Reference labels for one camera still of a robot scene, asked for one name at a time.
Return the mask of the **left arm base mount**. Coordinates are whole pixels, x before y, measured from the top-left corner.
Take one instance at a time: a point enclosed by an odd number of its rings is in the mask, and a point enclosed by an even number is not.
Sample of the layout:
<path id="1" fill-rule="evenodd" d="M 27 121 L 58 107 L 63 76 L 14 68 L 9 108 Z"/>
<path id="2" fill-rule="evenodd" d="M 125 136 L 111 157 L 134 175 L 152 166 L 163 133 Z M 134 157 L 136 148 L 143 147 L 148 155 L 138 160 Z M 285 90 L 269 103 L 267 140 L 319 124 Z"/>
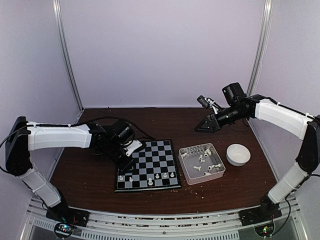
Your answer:
<path id="1" fill-rule="evenodd" d="M 56 221 L 53 227 L 53 233 L 58 239 L 65 240 L 69 238 L 78 227 L 86 227 L 90 213 L 86 210 L 80 210 L 68 207 L 66 212 L 61 209 L 49 207 L 44 201 L 42 208 L 46 210 L 45 217 Z"/>

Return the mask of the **white ceramic bowl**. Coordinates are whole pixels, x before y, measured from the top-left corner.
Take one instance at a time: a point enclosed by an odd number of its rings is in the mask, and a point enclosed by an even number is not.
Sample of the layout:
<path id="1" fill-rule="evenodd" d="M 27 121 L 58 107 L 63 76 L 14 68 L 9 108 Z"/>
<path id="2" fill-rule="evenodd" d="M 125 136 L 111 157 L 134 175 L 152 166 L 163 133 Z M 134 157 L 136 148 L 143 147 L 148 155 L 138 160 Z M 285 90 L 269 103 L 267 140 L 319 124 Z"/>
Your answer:
<path id="1" fill-rule="evenodd" d="M 247 147 L 242 144 L 231 144 L 226 150 L 227 161 L 235 166 L 242 167 L 251 159 L 251 153 Z"/>

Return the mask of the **left aluminium frame post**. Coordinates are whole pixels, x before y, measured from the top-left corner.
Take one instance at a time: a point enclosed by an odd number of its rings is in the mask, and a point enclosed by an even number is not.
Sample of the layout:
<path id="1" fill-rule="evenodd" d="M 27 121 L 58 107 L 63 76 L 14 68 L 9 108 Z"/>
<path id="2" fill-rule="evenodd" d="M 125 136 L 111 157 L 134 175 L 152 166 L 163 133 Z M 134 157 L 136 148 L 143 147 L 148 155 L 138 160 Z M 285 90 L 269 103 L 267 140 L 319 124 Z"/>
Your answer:
<path id="1" fill-rule="evenodd" d="M 83 107 L 80 93 L 76 84 L 76 79 L 75 79 L 74 71 L 72 68 L 71 58 L 68 51 L 67 39 L 66 39 L 64 23 L 63 23 L 63 16 L 61 11 L 61 1 L 53 0 L 52 4 L 53 4 L 53 13 L 56 21 L 60 46 L 62 50 L 62 57 L 63 57 L 63 61 L 64 61 L 66 73 L 67 73 L 67 78 L 70 83 L 71 91 L 75 99 L 75 102 L 77 104 L 77 108 L 80 112 L 82 112 L 84 110 L 84 107 Z"/>

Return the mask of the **black white chessboard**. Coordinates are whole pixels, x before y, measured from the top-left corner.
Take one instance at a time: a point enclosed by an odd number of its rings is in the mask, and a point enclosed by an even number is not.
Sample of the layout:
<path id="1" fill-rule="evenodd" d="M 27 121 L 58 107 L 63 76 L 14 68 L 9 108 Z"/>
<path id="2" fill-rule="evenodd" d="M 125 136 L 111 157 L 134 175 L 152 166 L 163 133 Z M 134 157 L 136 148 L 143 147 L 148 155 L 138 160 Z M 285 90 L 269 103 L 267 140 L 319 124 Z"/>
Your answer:
<path id="1" fill-rule="evenodd" d="M 135 166 L 126 173 L 116 171 L 114 192 L 128 193 L 154 190 L 179 189 L 182 187 L 180 173 L 171 139 L 147 141 L 146 147 L 138 152 L 134 152 L 132 157 Z M 148 185 L 151 178 L 153 185 Z"/>

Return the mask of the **aluminium frame post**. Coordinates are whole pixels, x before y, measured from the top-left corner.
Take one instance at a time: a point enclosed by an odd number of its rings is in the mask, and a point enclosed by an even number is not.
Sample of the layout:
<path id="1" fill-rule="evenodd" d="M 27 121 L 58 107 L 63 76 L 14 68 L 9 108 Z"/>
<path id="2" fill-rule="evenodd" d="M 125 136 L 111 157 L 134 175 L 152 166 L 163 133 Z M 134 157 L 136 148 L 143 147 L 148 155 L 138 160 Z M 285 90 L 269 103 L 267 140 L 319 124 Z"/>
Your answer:
<path id="1" fill-rule="evenodd" d="M 62 57 L 63 57 L 63 61 L 64 61 L 66 73 L 67 73 L 67 78 L 70 83 L 71 91 L 75 99 L 75 102 L 77 104 L 77 108 L 80 112 L 82 112 L 84 110 L 84 107 L 83 107 L 80 93 L 76 84 L 76 79 L 75 79 L 74 71 L 72 68 L 71 58 L 68 51 L 67 39 L 66 39 L 64 23 L 63 23 L 63 16 L 61 11 L 61 1 L 53 0 L 52 4 L 53 4 L 53 13 L 56 21 L 60 46 L 62 50 Z"/>
<path id="2" fill-rule="evenodd" d="M 258 81 L 262 71 L 263 56 L 267 49 L 271 21 L 272 21 L 272 9 L 273 9 L 273 0 L 265 0 L 262 19 L 261 19 L 259 38 L 258 38 L 258 43 L 256 48 L 256 54 L 255 54 L 253 67 L 252 67 L 248 88 L 247 88 L 247 94 L 249 96 L 253 95 L 256 92 Z"/>

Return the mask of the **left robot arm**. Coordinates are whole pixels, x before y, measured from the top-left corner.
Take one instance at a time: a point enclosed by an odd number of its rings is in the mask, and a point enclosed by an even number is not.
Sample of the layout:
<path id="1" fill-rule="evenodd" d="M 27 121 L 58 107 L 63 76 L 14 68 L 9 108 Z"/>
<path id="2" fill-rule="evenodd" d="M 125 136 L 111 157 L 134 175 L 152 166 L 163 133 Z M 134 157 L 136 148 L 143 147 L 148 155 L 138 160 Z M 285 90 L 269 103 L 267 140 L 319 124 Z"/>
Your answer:
<path id="1" fill-rule="evenodd" d="M 72 218 L 67 201 L 31 162 L 30 152 L 51 148 L 92 148 L 97 154 L 106 155 L 119 170 L 126 171 L 132 164 L 132 154 L 143 144 L 135 139 L 130 125 L 121 119 L 102 126 L 94 121 L 36 123 L 19 116 L 1 145 L 5 147 L 4 172 L 22 180 L 55 217 L 67 222 Z"/>

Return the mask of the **front aluminium rail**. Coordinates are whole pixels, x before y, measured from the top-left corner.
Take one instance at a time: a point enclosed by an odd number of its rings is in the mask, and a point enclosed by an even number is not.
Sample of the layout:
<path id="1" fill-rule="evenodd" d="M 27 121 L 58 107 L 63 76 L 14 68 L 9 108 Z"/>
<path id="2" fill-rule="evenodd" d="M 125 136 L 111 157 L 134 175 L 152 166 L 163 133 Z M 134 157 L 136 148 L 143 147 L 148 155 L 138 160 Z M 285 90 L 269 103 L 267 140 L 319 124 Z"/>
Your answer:
<path id="1" fill-rule="evenodd" d="M 272 240 L 308 240 L 295 198 L 280 203 L 281 217 L 243 225 L 240 209 L 189 214 L 129 214 L 89 210 L 86 226 L 77 226 L 70 240 L 262 240 L 258 233 L 274 224 Z"/>

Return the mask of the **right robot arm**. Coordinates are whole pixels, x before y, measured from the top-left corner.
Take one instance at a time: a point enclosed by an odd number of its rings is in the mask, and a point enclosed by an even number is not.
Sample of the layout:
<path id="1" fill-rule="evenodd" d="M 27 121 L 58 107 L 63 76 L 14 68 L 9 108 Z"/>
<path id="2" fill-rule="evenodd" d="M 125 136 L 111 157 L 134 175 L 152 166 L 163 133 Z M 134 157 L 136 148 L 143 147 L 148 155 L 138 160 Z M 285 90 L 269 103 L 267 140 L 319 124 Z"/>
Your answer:
<path id="1" fill-rule="evenodd" d="M 302 140 L 293 166 L 282 179 L 260 199 L 256 210 L 259 220 L 268 220 L 279 203 L 300 187 L 320 164 L 320 117 L 302 113 L 260 94 L 247 96 L 238 82 L 222 89 L 228 107 L 219 106 L 213 99 L 200 95 L 197 101 L 211 114 L 195 127 L 199 133 L 215 133 L 237 120 L 258 119 L 288 131 Z"/>

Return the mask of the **pink plastic basket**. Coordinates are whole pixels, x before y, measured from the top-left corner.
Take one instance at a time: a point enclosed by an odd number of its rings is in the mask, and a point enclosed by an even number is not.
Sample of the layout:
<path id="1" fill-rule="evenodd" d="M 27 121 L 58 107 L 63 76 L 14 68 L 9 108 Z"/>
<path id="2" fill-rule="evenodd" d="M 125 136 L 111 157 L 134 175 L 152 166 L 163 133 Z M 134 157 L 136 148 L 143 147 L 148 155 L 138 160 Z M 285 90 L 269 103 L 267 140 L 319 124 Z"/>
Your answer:
<path id="1" fill-rule="evenodd" d="M 181 148 L 178 159 L 188 185 L 219 179 L 226 170 L 212 143 Z"/>

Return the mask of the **white chess piece pile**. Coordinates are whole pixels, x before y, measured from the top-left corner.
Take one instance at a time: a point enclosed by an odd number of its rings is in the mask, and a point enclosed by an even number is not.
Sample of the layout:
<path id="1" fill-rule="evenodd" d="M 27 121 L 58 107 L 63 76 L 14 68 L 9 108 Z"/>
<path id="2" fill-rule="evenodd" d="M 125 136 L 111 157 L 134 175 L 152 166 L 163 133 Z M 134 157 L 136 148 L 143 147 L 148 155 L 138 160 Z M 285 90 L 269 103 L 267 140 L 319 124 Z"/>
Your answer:
<path id="1" fill-rule="evenodd" d="M 184 152 L 182 165 L 190 178 L 198 178 L 223 171 L 225 168 L 220 160 L 210 151 Z"/>

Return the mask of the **right aluminium frame post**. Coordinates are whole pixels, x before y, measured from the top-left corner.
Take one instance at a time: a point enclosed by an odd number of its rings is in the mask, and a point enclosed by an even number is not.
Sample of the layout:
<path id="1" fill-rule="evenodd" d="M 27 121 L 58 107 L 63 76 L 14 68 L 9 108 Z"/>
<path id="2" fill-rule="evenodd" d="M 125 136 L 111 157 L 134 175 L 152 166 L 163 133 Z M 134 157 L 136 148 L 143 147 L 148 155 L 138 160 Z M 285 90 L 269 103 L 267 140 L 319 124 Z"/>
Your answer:
<path id="1" fill-rule="evenodd" d="M 271 21 L 272 21 L 272 9 L 273 9 L 273 0 L 265 0 L 262 19 L 261 19 L 259 38 L 258 38 L 258 43 L 256 48 L 256 54 L 255 54 L 253 67 L 252 67 L 248 88 L 247 88 L 247 94 L 249 96 L 253 95 L 256 92 L 258 81 L 262 71 L 263 56 L 267 49 Z"/>

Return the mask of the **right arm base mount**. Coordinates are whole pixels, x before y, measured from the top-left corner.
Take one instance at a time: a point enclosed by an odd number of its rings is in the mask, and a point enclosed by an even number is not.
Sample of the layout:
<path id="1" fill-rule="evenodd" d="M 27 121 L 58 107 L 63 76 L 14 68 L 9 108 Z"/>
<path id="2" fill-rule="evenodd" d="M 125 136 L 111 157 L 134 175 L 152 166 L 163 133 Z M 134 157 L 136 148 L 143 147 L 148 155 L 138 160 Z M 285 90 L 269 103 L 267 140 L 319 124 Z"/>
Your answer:
<path id="1" fill-rule="evenodd" d="M 282 216 L 280 204 L 274 203 L 267 195 L 260 199 L 260 205 L 238 212 L 242 226 L 254 225 L 259 237 L 271 237 L 276 232 L 275 218 Z"/>

